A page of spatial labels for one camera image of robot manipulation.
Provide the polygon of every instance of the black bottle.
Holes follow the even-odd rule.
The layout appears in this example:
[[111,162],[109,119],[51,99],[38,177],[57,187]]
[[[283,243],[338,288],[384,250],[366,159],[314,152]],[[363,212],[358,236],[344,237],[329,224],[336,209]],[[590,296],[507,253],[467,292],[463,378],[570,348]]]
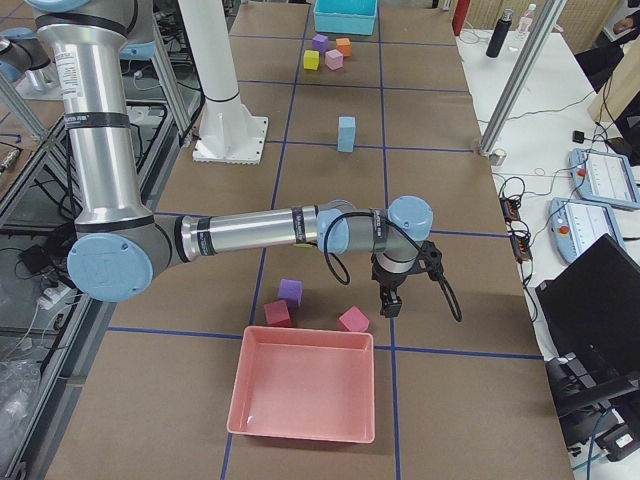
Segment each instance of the black bottle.
[[493,35],[489,40],[489,46],[487,47],[487,57],[496,58],[500,53],[504,39],[507,37],[507,32],[511,27],[511,19],[513,18],[513,10],[507,8],[502,14],[502,18],[496,23],[496,28],[493,29]]

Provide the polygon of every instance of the person's hand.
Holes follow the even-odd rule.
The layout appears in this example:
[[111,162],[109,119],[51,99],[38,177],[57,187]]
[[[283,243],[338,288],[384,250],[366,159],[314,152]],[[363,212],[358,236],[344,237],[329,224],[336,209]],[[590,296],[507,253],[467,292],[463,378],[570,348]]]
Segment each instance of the person's hand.
[[618,20],[615,23],[615,25],[613,26],[613,33],[618,35],[619,33],[626,32],[633,27],[633,18],[623,18],[622,20]]

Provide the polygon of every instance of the orange cube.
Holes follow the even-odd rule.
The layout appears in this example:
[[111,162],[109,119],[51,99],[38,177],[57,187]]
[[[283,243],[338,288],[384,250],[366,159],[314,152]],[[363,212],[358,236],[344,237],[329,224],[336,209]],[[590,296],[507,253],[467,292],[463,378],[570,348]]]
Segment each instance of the orange cube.
[[343,57],[351,56],[351,40],[348,38],[336,38],[336,50],[342,53]]

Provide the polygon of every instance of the white desk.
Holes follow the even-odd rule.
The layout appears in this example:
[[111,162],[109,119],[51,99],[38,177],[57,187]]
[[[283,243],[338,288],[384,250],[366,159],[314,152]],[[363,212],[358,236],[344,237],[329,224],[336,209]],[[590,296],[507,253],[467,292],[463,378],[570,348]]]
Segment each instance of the white desk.
[[[480,130],[484,132],[486,121],[502,94],[504,85],[511,74],[519,51],[511,51],[508,46],[512,41],[510,32],[498,58],[485,55],[490,31],[476,30],[477,43],[472,34],[464,33],[458,38],[458,50],[462,57],[469,91],[473,96],[476,117],[479,119]],[[526,190],[536,193],[547,193],[545,196],[525,195],[520,209],[521,218],[527,223],[532,234],[543,229],[549,218],[549,203],[555,197],[567,198],[572,193],[574,185],[569,172],[559,172],[553,188],[551,188],[554,173],[568,166],[569,152],[580,145],[571,141],[574,130],[582,130],[587,138],[591,138],[595,125],[587,112],[587,107],[595,97],[591,85],[582,74],[573,54],[562,36],[554,33],[547,41],[533,72],[529,76],[525,88],[510,115],[517,117],[525,112],[539,110],[558,110],[579,101],[589,92],[591,95],[577,105],[561,112],[539,113],[527,115],[521,119],[507,121],[496,147],[507,151],[507,158],[500,167],[493,167],[493,172],[502,177],[518,176],[526,184]],[[615,125],[608,129],[610,137],[619,135]],[[585,141],[582,147],[591,146]],[[596,142],[593,148],[606,150],[603,142]],[[640,180],[640,167],[635,169],[636,178]],[[495,176],[496,189],[503,183],[502,178]],[[519,182],[510,182],[506,195],[517,194],[522,191]],[[640,236],[640,212],[626,212],[615,210],[620,230],[625,237]],[[627,242],[627,251],[640,261],[640,242]],[[555,278],[566,263],[560,257],[548,226],[537,235],[532,247],[533,278],[530,289],[543,280]],[[531,264],[524,264],[524,273],[530,272]],[[550,358],[555,352],[545,322],[536,322],[538,344],[545,358]],[[586,460],[587,454],[572,458],[573,465]],[[640,455],[635,454],[622,462],[611,463],[599,460],[593,463],[592,478],[599,480],[635,480],[640,472]],[[586,476],[584,469],[575,473],[577,480]]]

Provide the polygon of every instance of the blue bin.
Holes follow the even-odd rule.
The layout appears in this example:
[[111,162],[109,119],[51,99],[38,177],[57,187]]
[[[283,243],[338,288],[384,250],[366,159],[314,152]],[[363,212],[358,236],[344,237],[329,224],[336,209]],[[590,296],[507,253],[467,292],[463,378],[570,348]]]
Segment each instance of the blue bin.
[[317,0],[313,9],[317,32],[371,35],[378,0]]

